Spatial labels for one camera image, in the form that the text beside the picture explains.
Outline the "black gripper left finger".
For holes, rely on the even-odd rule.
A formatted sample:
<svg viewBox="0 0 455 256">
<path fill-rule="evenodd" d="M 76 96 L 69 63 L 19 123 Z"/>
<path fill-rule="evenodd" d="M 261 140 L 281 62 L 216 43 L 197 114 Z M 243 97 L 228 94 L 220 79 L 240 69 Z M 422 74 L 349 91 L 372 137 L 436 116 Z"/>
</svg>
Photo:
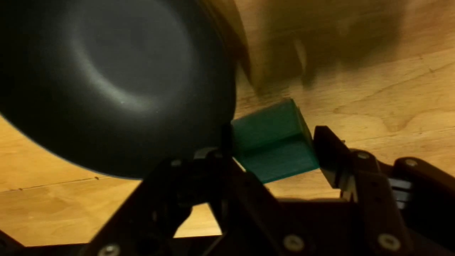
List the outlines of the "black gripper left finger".
<svg viewBox="0 0 455 256">
<path fill-rule="evenodd" d="M 217 237 L 174 234 L 206 204 Z M 166 160 L 125 200 L 83 248 L 83 256 L 281 255 L 280 204 L 251 174 L 214 151 L 201 160 Z"/>
</svg>

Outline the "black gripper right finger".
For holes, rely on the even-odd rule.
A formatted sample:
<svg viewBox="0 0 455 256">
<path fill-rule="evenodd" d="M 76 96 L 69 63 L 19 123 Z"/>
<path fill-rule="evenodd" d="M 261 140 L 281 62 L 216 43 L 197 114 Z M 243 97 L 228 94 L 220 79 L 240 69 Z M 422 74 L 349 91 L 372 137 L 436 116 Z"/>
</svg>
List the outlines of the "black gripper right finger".
<svg viewBox="0 0 455 256">
<path fill-rule="evenodd" d="M 324 177 L 355 211 L 372 256 L 453 256 L 455 180 L 415 157 L 392 165 L 348 148 L 328 127 L 314 130 Z"/>
</svg>

